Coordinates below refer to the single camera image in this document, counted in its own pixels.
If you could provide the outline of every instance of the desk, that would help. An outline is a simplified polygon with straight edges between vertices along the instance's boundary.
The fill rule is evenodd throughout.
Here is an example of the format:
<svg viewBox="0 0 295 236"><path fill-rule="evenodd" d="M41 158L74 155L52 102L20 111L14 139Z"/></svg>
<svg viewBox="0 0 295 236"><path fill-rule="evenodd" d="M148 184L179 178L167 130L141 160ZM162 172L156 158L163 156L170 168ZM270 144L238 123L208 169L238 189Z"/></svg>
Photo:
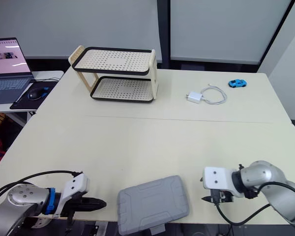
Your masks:
<svg viewBox="0 0 295 236"><path fill-rule="evenodd" d="M63 76L63 71L60 70L55 70L55 71L33 71L33 76L34 79L36 80L45 80L49 78L61 78ZM30 88L31 84L27 86L27 88L24 90L26 92ZM0 113L5 113L8 117L16 121L18 124L21 126L24 126L25 123L20 120L17 116L15 116L12 113L17 113L17 112L35 112L36 109L10 109L12 106L12 103L6 103L6 104L0 104Z"/></svg>
<svg viewBox="0 0 295 236"><path fill-rule="evenodd" d="M90 178L89 197L107 206L77 212L74 218L117 221L119 190L179 175L190 214L180 223L226 223L199 182L205 166L237 168L265 160L295 182L295 127L286 123L187 121L93 116L34 115L0 162L0 187L47 170L83 170ZM30 182L62 190L70 175L36 177ZM240 221L267 203L259 197L222 204L224 213ZM268 208L249 224L287 224Z"/></svg>
<svg viewBox="0 0 295 236"><path fill-rule="evenodd" d="M151 103L99 101L70 67L59 84L37 110L38 114L59 113L84 116L208 120L232 122L291 123L268 78L263 73L230 73L209 71L157 70L157 99ZM245 88L231 88L228 82L244 79ZM200 91L211 83L228 96L222 105L195 104L185 99L189 91ZM214 90L205 97L219 100Z"/></svg>

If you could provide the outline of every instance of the power adapter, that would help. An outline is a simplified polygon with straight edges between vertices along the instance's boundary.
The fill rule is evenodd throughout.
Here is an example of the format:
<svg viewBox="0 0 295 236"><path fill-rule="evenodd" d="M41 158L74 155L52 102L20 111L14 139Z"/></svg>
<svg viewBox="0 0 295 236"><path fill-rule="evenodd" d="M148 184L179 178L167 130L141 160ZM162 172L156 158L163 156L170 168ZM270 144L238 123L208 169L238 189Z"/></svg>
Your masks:
<svg viewBox="0 0 295 236"><path fill-rule="evenodd" d="M191 91L188 95L186 95L186 98L190 102L199 103L201 101L202 94Z"/></svg>

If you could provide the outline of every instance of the gray tablet case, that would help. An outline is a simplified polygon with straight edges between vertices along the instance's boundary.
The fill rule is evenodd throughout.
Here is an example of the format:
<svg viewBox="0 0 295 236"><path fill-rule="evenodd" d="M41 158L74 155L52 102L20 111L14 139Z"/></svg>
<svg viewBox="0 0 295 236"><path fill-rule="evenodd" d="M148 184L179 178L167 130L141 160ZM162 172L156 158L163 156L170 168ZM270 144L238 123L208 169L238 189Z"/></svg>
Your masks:
<svg viewBox="0 0 295 236"><path fill-rule="evenodd" d="M119 234L150 229L165 231L165 223L185 217L189 206L179 176L170 176L123 189L118 194Z"/></svg>

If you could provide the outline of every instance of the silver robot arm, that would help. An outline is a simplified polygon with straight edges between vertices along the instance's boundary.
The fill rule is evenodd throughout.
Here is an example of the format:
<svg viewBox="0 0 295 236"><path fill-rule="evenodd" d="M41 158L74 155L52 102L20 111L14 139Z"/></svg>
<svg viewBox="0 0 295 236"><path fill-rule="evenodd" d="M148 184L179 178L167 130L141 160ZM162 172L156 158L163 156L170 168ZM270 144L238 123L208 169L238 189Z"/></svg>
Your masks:
<svg viewBox="0 0 295 236"><path fill-rule="evenodd" d="M105 207L106 203L101 199L82 197L88 188L89 179L83 173L68 181L62 193L33 184L13 187L0 204L0 236L13 235L29 216L52 214L53 218L68 217L68 221L72 221L76 211Z"/></svg>
<svg viewBox="0 0 295 236"><path fill-rule="evenodd" d="M257 189L268 182L283 183L295 189L295 183L288 181L279 168L266 161L256 161L247 168L240 165L239 171L206 167L202 180L204 188L211 189L211 196L203 199L215 204L232 202L233 196L252 199L257 196ZM274 210L295 226L295 192L272 184L263 187L261 192Z"/></svg>

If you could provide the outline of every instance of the blue toy car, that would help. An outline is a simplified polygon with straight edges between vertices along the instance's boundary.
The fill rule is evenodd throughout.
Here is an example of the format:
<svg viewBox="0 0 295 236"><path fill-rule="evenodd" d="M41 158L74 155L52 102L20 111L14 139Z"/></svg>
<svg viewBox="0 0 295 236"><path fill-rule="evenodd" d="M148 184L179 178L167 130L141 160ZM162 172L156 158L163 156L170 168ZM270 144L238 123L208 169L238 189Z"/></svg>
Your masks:
<svg viewBox="0 0 295 236"><path fill-rule="evenodd" d="M232 88L246 87L247 82L244 80L231 80L228 82L228 85Z"/></svg>

